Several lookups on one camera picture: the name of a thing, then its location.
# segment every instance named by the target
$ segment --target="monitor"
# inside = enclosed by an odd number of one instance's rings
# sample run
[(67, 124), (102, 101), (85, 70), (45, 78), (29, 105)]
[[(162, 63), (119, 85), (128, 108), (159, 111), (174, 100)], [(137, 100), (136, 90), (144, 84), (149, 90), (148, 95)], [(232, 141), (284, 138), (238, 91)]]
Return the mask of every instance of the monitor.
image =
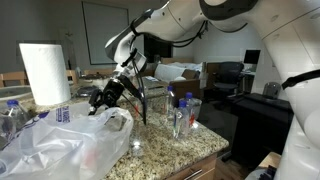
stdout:
[(260, 50), (247, 50), (244, 56), (244, 64), (258, 64)]

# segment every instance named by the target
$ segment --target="office chair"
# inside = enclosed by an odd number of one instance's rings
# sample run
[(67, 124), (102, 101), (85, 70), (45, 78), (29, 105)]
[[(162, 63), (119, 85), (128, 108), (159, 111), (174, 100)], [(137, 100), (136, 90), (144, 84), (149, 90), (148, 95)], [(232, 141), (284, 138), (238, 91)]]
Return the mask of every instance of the office chair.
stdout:
[(215, 100), (222, 101), (223, 104), (227, 99), (238, 95), (238, 88), (244, 77), (241, 73), (243, 68), (244, 65), (241, 62), (222, 62), (219, 64), (218, 72), (214, 73), (216, 80), (213, 86), (214, 92), (217, 94)]

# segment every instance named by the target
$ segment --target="plastic bag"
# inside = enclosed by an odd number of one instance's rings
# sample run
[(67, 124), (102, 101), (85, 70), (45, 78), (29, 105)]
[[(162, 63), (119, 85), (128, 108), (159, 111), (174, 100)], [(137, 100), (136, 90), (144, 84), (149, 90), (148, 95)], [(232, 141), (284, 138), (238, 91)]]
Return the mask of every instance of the plastic bag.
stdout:
[(80, 103), (30, 120), (0, 151), (0, 179), (101, 179), (129, 149), (133, 119), (110, 108), (87, 116)]

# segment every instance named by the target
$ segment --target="black clamp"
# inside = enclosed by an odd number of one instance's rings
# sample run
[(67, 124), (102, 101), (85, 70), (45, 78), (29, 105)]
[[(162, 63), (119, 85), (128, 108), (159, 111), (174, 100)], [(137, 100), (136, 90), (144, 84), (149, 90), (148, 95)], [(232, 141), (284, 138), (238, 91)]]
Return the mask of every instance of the black clamp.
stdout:
[(130, 23), (130, 29), (131, 31), (133, 32), (134, 35), (136, 36), (140, 36), (141, 33), (138, 33), (137, 30), (136, 30), (136, 27), (134, 27), (134, 22), (136, 21), (136, 19), (134, 19), (133, 21), (131, 21)]
[(320, 69), (306, 72), (298, 76), (289, 77), (284, 83), (282, 83), (282, 88), (285, 90), (287, 87), (293, 87), (302, 81), (307, 81), (310, 79), (315, 79), (320, 77)]
[(126, 67), (126, 66), (129, 64), (129, 62), (130, 62), (132, 59), (134, 59), (134, 57), (136, 56), (137, 52), (138, 52), (138, 49), (137, 49), (137, 48), (134, 48), (133, 51), (130, 52), (130, 56), (128, 57), (128, 59), (121, 64), (121, 67)]

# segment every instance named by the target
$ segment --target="bottle cap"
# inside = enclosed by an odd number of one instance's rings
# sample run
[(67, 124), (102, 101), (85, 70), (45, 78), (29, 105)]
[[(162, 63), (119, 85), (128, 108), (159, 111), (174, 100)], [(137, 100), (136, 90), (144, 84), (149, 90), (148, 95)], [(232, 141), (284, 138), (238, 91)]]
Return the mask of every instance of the bottle cap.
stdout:
[(187, 102), (185, 100), (179, 100), (179, 107), (187, 107)]
[(17, 105), (19, 105), (19, 102), (15, 99), (7, 101), (7, 106), (17, 106)]
[(192, 93), (191, 92), (187, 92), (186, 93), (186, 98), (187, 99), (192, 99)]
[(167, 87), (167, 90), (168, 90), (168, 91), (172, 91), (172, 90), (173, 90), (173, 87), (172, 87), (172, 86), (168, 86), (168, 87)]

